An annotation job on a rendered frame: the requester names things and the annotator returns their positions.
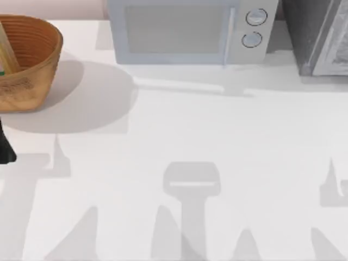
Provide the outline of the microwave oven door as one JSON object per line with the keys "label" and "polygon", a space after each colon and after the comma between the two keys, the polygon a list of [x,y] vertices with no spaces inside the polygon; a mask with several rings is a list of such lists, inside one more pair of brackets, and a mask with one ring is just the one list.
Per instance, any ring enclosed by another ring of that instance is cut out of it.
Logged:
{"label": "microwave oven door", "polygon": [[223,64],[239,0],[107,0],[119,64]]}

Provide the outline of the round microwave knob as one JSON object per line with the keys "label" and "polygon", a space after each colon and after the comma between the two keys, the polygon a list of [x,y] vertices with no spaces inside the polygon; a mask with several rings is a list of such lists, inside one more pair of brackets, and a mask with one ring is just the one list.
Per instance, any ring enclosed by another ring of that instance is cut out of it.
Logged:
{"label": "round microwave knob", "polygon": [[262,9],[253,9],[246,14],[246,22],[251,26],[260,26],[268,18],[267,12]]}
{"label": "round microwave knob", "polygon": [[263,41],[263,37],[258,32],[252,32],[249,34],[245,34],[242,39],[241,43],[246,48],[255,48],[259,46]]}

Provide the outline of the pale microwave oven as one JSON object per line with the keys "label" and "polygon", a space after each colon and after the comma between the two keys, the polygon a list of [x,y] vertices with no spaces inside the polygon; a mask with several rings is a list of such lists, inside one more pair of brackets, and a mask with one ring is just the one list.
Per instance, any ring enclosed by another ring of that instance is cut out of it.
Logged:
{"label": "pale microwave oven", "polygon": [[[273,28],[278,0],[239,0],[235,12],[232,41],[229,49],[227,65],[256,64],[264,60]],[[253,9],[262,8],[267,14],[267,20],[260,26],[251,26],[246,22],[246,14]],[[255,48],[246,48],[241,39],[245,34],[258,32],[262,35],[262,43]]]}

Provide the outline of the brown woven basket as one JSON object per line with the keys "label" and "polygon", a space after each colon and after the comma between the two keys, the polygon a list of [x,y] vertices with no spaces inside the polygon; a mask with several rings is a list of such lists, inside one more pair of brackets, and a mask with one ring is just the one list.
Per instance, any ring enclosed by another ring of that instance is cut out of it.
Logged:
{"label": "brown woven basket", "polygon": [[31,111],[45,101],[60,59],[63,35],[36,17],[0,14],[21,71],[5,74],[0,64],[0,113]]}

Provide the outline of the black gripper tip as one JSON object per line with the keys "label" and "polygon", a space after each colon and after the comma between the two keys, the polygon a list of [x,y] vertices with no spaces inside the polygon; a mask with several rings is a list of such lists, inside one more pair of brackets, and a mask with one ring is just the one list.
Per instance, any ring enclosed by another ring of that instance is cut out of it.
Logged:
{"label": "black gripper tip", "polygon": [[16,160],[17,155],[4,134],[0,118],[0,165],[14,163]]}

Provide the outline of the pale green bottle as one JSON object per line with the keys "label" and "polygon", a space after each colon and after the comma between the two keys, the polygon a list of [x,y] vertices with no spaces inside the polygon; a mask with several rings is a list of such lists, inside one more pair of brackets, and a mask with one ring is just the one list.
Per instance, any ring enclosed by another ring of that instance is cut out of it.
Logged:
{"label": "pale green bottle", "polygon": [[10,44],[5,29],[0,22],[0,64],[5,74],[14,74],[21,71],[14,50]]}

